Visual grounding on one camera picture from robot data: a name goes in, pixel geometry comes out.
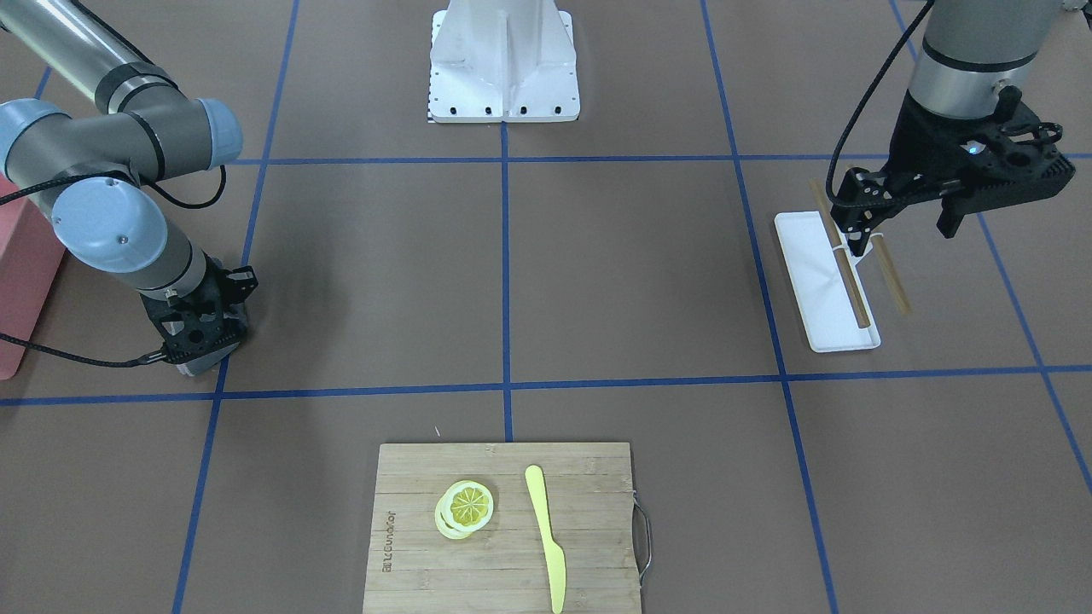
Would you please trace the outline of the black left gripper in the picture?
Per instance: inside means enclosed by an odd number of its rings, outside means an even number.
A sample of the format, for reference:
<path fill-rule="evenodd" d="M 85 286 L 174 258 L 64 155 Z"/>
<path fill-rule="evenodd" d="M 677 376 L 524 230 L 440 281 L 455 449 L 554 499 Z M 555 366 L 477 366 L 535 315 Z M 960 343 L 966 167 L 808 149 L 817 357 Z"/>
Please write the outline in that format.
<path fill-rule="evenodd" d="M 956 237 L 968 215 L 1046 200 L 1072 180 L 1076 167 L 1058 151 L 1063 127 L 1042 121 L 1014 85 L 983 118 L 945 118 L 905 95 L 880 172 L 852 167 L 830 189 L 830 215 L 865 256 L 874 229 L 905 206 L 939 200 L 937 229 Z"/>

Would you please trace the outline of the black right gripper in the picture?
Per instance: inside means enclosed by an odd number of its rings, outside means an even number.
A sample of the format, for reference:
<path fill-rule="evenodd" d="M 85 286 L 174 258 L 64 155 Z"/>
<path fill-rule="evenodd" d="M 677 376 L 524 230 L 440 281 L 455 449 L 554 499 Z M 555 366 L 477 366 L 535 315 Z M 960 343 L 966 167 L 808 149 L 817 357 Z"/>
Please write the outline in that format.
<path fill-rule="evenodd" d="M 253 267 L 224 269 L 207 264 L 201 283 L 183 297 L 157 300 L 143 296 L 149 321 L 163 339 L 157 357 L 177 366 L 218 346 L 226 339 L 227 307 L 245 303 L 257 286 Z"/>

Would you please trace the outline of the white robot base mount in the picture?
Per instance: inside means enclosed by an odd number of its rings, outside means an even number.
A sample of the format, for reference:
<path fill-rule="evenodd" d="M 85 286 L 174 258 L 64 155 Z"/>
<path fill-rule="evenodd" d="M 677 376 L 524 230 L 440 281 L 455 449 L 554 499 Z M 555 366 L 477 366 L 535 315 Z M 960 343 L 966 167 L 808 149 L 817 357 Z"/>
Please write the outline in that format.
<path fill-rule="evenodd" d="M 554 1 L 451 1 L 430 34 L 430 121 L 580 117 L 573 20 Z"/>

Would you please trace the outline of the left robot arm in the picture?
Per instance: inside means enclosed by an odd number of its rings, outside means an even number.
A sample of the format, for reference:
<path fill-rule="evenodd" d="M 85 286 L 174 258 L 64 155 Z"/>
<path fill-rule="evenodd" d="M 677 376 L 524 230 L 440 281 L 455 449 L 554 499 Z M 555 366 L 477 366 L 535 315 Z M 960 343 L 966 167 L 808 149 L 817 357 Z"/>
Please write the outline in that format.
<path fill-rule="evenodd" d="M 1060 1 L 928 1 L 921 52 L 878 172 L 853 167 L 824 190 L 851 253 L 905 206 L 939 201 L 937 227 L 956 236 L 968 215 L 1059 194 L 1075 176 L 1058 123 L 1023 101 L 1033 60 Z"/>

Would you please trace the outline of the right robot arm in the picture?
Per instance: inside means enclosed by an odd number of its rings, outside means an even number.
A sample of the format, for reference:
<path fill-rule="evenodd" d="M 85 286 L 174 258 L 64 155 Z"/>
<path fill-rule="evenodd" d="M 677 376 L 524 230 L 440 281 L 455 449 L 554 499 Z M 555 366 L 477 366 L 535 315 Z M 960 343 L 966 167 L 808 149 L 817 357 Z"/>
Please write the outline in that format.
<path fill-rule="evenodd" d="M 78 1 L 4 1 L 3 29 L 93 101 L 74 118 L 49 101 L 3 103 L 3 177 L 49 222 L 68 252 L 136 291 L 166 362 L 207 371 L 248 334 L 250 267 L 227 269 L 169 220 L 164 180 L 225 174 L 244 149 L 221 101 L 190 98 L 124 35 Z"/>

